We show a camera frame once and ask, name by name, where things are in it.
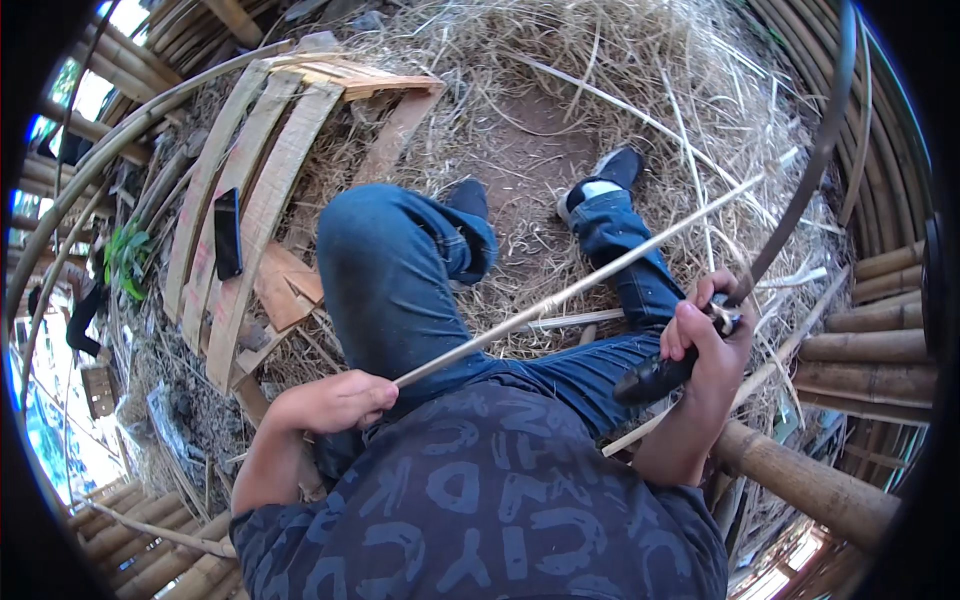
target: blue jeans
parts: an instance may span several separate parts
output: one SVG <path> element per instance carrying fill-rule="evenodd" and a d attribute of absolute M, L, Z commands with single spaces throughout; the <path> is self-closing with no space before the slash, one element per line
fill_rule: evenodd
<path fill-rule="evenodd" d="M 579 204 L 571 222 L 594 267 L 651 237 L 623 190 Z M 447 282 L 476 283 L 496 251 L 486 221 L 409 190 L 374 183 L 334 198 L 317 225 L 317 265 L 348 365 L 396 379 L 468 341 Z M 377 425 L 503 373 L 566 403 L 594 439 L 610 433 L 637 416 L 613 400 L 613 386 L 659 351 L 660 332 L 684 297 L 659 251 L 618 273 L 614 283 L 630 333 L 527 361 L 475 352 L 400 390 L 395 407 Z M 356 432 L 318 441 L 321 471 L 339 479 L 363 447 Z"/>

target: knife handle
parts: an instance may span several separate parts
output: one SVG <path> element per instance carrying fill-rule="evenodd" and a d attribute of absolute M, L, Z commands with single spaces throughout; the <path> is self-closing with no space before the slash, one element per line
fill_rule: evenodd
<path fill-rule="evenodd" d="M 724 307 L 725 301 L 726 296 L 716 294 L 704 308 L 721 338 L 732 335 L 740 323 L 739 312 Z M 689 381 L 699 356 L 695 346 L 687 348 L 679 361 L 660 358 L 659 352 L 648 356 L 624 373 L 613 387 L 613 399 L 624 406 L 645 409 Z"/>

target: smartphone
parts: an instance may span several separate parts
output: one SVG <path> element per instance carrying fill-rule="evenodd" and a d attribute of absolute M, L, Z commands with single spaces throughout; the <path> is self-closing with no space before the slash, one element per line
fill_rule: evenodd
<path fill-rule="evenodd" d="M 217 277 L 226 281 L 242 274 L 240 193 L 235 187 L 213 201 L 213 236 Z"/>

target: man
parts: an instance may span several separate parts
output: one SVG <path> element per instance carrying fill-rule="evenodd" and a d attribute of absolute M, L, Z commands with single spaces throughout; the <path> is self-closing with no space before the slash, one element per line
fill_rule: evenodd
<path fill-rule="evenodd" d="M 46 281 L 53 272 L 53 265 L 43 275 Z M 27 297 L 30 314 L 36 312 L 42 286 L 37 286 Z M 86 271 L 67 261 L 63 263 L 57 282 L 54 283 L 51 300 L 63 309 L 70 310 L 70 321 L 66 324 L 66 343 L 74 350 L 80 350 L 95 358 L 98 362 L 110 362 L 110 350 L 96 340 L 86 336 L 86 328 L 104 305 L 104 286 L 90 278 Z"/>
<path fill-rule="evenodd" d="M 614 152 L 558 204 L 595 266 L 650 237 L 629 192 L 642 167 Z M 253 439 L 230 526 L 251 598 L 725 597 L 723 540 L 696 486 L 756 319 L 724 341 L 698 307 L 732 275 L 678 303 L 649 254 L 614 278 L 631 333 L 531 361 L 477 352 L 398 390 L 391 379 L 470 338 L 447 280 L 493 264 L 486 215 L 475 180 L 446 204 L 377 184 L 324 210 L 317 259 L 354 371 L 281 394 Z M 604 458 L 595 440 L 635 415 L 616 381 L 691 345 L 680 404 L 631 466 Z M 354 427 L 365 451 L 326 500 L 298 504 L 302 431 Z"/>

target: hand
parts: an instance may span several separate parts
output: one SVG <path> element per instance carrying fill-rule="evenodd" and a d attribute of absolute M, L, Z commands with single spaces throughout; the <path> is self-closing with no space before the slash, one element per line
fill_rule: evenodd
<path fill-rule="evenodd" d="M 394 406 L 399 389 L 389 379 L 359 370 L 304 383 L 277 397 L 267 419 L 284 428 L 337 433 L 366 427 Z"/>
<path fill-rule="evenodd" d="M 756 314 L 749 302 L 740 307 L 740 325 L 732 336 L 722 339 L 710 318 L 702 312 L 715 292 L 731 293 L 736 278 L 729 271 L 709 274 L 697 281 L 686 300 L 677 304 L 674 318 L 660 336 L 660 357 L 681 360 L 690 345 L 700 357 L 686 384 L 686 394 L 710 405 L 725 404 L 730 410 L 736 390 L 743 381 L 743 370 L 750 358 Z"/>

